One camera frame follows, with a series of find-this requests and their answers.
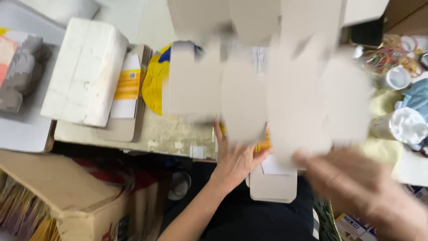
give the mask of black pants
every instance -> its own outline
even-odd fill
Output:
[[[166,210],[163,218],[161,232],[165,230],[165,228],[187,207],[187,205],[193,200],[199,191],[206,185],[215,167],[215,163],[192,164],[192,171],[190,173],[192,185],[182,200],[170,203],[169,208]],[[277,212],[281,212],[281,210],[286,208],[295,213],[299,219],[305,223],[309,232],[312,234],[314,228],[312,195],[312,190],[306,180],[303,177],[298,177],[297,197],[292,203],[283,204],[254,201],[251,199],[250,189],[247,187],[244,181],[223,200],[218,210],[224,210],[224,208],[227,210],[227,206],[230,203],[250,203],[254,205],[263,205],[268,206],[270,210]],[[219,220],[227,217],[227,215],[230,215],[230,213],[223,215],[216,212],[213,217],[213,222],[208,225],[207,229],[209,229],[211,225],[215,225],[214,223],[217,223]]]

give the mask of light blue cloth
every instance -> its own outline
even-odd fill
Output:
[[[419,80],[409,90],[403,93],[402,107],[417,110],[428,123],[428,78]]]

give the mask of yellow cloth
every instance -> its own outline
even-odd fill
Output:
[[[171,44],[162,48],[163,54],[171,47]],[[155,55],[150,59],[147,74],[144,78],[141,94],[146,105],[156,114],[162,115],[162,81],[168,79],[169,61],[159,63],[160,56]]]
[[[385,89],[378,90],[370,105],[372,118],[393,112],[395,103],[402,99],[401,92]],[[391,169],[400,160],[404,148],[399,141],[378,139],[371,133],[366,142],[360,147],[366,156],[387,164]]]

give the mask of brown cardboard box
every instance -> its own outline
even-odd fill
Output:
[[[0,169],[51,208],[62,241],[155,240],[168,181],[125,195],[58,155],[0,151]]]
[[[428,34],[428,0],[390,0],[385,11],[387,34]]]

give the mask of hand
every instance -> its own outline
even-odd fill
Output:
[[[428,211],[394,182],[383,165],[355,151],[331,151],[320,157],[296,153],[306,178],[333,207],[358,215],[380,236],[396,240],[428,240]]]
[[[218,122],[214,124],[214,132],[218,141],[217,167],[211,175],[210,182],[215,183],[227,195],[272,153],[272,149],[264,149],[253,154],[256,145],[230,146]]]

